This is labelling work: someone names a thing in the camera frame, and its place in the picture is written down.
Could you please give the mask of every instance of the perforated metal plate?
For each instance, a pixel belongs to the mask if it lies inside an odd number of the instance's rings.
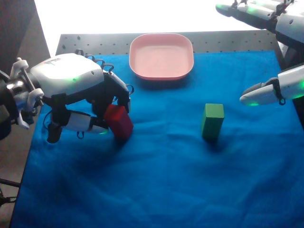
[[[193,51],[230,52],[275,50],[275,35],[266,30],[182,32],[193,45]],[[73,53],[77,48],[92,55],[128,54],[132,41],[142,34],[63,34],[56,54]]]

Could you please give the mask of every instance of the white bright background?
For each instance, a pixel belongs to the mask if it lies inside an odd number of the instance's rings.
[[[253,30],[216,0],[35,0],[51,57],[61,34]]]

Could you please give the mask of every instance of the pink plate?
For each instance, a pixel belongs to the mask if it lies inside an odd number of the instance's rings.
[[[181,79],[193,65],[191,41],[179,34],[145,34],[130,47],[130,68],[146,80]]]

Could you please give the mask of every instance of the blue cloth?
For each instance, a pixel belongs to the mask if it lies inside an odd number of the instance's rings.
[[[304,226],[304,140],[292,102],[239,102],[280,71],[274,52],[195,54],[189,75],[170,83],[138,79],[127,55],[102,57],[135,88],[131,138],[64,130],[49,144],[43,107],[12,228]],[[205,103],[224,105],[217,145],[201,137]],[[91,112],[85,101],[69,108]]]

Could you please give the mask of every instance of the robotic hand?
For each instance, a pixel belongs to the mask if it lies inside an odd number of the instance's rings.
[[[234,17],[258,29],[275,33],[279,42],[295,50],[304,47],[304,1],[222,0],[219,13]],[[304,96],[304,66],[294,66],[243,92],[240,101],[249,106],[279,102]]]
[[[82,135],[107,132],[104,114],[114,97],[127,113],[130,111],[129,95],[133,87],[129,92],[127,85],[112,72],[113,65],[92,55],[84,56],[80,49],[75,54],[47,59],[29,73],[25,71],[27,68],[26,60],[18,58],[10,76],[0,72],[0,140],[10,133],[11,124],[28,129],[43,102],[52,108],[51,124],[45,126],[50,143],[59,140],[63,128],[76,131],[78,137],[80,132]],[[66,108],[84,99],[92,104],[96,117]]]

